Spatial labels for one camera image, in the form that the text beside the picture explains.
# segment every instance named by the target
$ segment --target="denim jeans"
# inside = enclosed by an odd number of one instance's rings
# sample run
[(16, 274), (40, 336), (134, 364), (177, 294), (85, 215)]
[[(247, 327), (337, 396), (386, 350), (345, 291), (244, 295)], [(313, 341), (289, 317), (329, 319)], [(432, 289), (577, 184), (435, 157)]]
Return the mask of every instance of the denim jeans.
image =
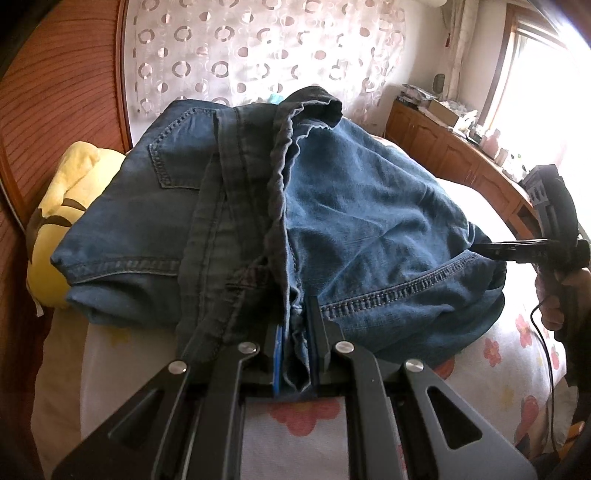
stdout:
[(503, 263), (436, 179), (307, 87), (279, 105), (173, 102), (52, 262), (91, 322), (176, 328), (179, 353), (284, 326), (284, 378), (308, 381), (303, 301), (378, 357), (437, 365), (504, 305)]

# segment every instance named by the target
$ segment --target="window frame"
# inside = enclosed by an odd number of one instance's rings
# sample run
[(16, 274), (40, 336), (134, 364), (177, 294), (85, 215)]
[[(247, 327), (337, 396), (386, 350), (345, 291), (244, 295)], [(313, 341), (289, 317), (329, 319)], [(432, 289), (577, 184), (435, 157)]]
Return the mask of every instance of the window frame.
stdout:
[(556, 30), (550, 23), (538, 12), (518, 5), (507, 3), (505, 14), (505, 29), (501, 41), (501, 50), (496, 62), (496, 69), (491, 81), (491, 88), (477, 123), (489, 129), (495, 119), (496, 113), (503, 100), (503, 95), (507, 86), (507, 80), (511, 72), (511, 67), (515, 61), (519, 42), (517, 38), (524, 34), (520, 32), (520, 25), (526, 25), (527, 29), (535, 31), (538, 38), (535, 40), (543, 41), (548, 44), (554, 44), (558, 47), (566, 46), (558, 39)]

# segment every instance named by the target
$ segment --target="human hand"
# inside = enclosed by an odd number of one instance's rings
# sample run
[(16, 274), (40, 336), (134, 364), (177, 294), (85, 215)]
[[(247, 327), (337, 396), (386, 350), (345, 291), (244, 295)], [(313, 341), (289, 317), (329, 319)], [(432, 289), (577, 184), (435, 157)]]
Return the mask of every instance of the human hand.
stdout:
[[(556, 280), (562, 285), (574, 287), (577, 292), (579, 318), (585, 319), (591, 310), (591, 272), (588, 268), (576, 270), (566, 277), (555, 273)], [(535, 279), (535, 290), (538, 300), (546, 298), (547, 289), (544, 285), (542, 276), (538, 273)], [(560, 300), (556, 295), (550, 296), (540, 307), (542, 314), (542, 324), (552, 331), (560, 330), (564, 324), (564, 314), (560, 311)]]

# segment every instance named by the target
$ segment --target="black cable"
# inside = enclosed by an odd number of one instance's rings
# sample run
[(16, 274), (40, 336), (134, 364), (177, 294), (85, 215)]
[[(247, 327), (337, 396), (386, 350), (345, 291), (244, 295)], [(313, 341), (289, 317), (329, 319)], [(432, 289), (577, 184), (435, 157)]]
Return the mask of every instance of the black cable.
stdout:
[(540, 336), (540, 342), (542, 342), (542, 347), (544, 348), (544, 353), (546, 354), (546, 362), (548, 363), (548, 372), (550, 374), (550, 441), (552, 442), (552, 450), (554, 453), (558, 454), (558, 449), (556, 448), (556, 439), (554, 438), (554, 374), (552, 372), (552, 360), (550, 358), (550, 353), (548, 351), (548, 346), (544, 341), (544, 337), (542, 336), (542, 332), (538, 328), (538, 326), (534, 322), (534, 313), (538, 310), (542, 304), (548, 300), (550, 296), (548, 295), (544, 300), (536, 305), (536, 307), (531, 311), (530, 320), (531, 323), (534, 325), (538, 335)]

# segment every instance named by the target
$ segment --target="box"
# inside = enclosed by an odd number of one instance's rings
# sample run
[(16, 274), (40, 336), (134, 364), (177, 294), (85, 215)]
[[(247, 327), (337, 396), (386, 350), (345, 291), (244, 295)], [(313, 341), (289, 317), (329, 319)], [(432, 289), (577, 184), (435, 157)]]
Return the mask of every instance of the box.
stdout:
[(449, 108), (440, 104), (437, 100), (425, 100), (424, 102), (421, 102), (421, 106), (425, 107), (444, 124), (449, 125), (452, 128), (454, 128), (460, 120), (459, 116)]

